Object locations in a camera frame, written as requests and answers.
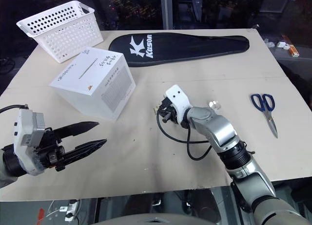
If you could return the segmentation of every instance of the power strip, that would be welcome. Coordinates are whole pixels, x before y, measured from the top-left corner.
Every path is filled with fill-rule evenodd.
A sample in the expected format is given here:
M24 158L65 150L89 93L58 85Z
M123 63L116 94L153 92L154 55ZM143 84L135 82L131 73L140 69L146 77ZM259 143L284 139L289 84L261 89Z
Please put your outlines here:
M67 208L67 212L65 215L65 221L71 222L74 220L74 215L76 215L78 209L79 200L70 200Z

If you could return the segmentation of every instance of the blue scissor handle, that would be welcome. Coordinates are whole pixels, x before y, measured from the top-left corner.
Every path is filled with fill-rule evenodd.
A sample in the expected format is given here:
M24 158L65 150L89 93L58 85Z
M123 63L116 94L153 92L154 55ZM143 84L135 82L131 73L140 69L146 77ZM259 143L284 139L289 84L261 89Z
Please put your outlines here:
M254 100L254 97L257 97L258 100L259 100L259 104L260 106L258 106L258 104L256 104L255 100ZM254 107L256 107L259 111L261 112L264 112L265 111L265 107L264 107L264 103L263 103L263 100L262 100L262 97L260 94L252 94L250 96L251 100L252 100L252 103L254 105Z
M267 101L267 97L271 100L271 102L272 102L272 106L270 107L269 106L269 103L268 103L268 101ZM262 95L262 100L263 100L263 103L264 103L264 105L267 107L267 109L268 109L268 111L273 111L274 110L274 108L275 108L275 101L274 101L274 98L273 98L273 96L272 95L270 95L270 94L263 94Z

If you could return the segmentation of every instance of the scissors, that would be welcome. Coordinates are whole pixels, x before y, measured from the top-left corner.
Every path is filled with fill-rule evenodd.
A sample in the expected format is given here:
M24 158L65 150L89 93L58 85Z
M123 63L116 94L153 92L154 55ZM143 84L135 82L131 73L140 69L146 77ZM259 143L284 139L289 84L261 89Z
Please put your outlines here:
M254 97L258 98L259 104L260 106L258 106L258 104L255 102ZM277 138L277 130L276 130L276 125L274 123L274 120L272 118L271 112L274 110L275 108L275 101L272 95L270 94L263 94L262 96L260 94L252 94L250 96L253 105L261 112L264 113L269 127L271 129L271 131L273 132L274 136ZM268 103L268 98L271 100L272 106L270 107L269 103Z

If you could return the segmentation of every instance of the white plastic basket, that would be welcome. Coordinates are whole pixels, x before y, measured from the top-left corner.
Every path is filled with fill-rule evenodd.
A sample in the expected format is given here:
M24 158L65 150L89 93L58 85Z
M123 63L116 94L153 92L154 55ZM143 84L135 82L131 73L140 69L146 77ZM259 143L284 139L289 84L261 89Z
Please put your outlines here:
M94 9L79 1L51 8L16 25L59 63L103 41Z

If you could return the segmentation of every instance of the scissor blade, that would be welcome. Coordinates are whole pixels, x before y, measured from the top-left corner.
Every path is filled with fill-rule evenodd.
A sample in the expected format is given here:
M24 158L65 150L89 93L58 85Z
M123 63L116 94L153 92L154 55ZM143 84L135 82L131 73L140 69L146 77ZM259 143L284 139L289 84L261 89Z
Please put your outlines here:
M268 119L268 123L269 123L270 129L271 129L271 131L273 132L274 136L275 136L276 138L278 138L278 136L277 136L277 130L276 130L276 125L275 125L275 123L274 123L274 120L273 120L273 119Z

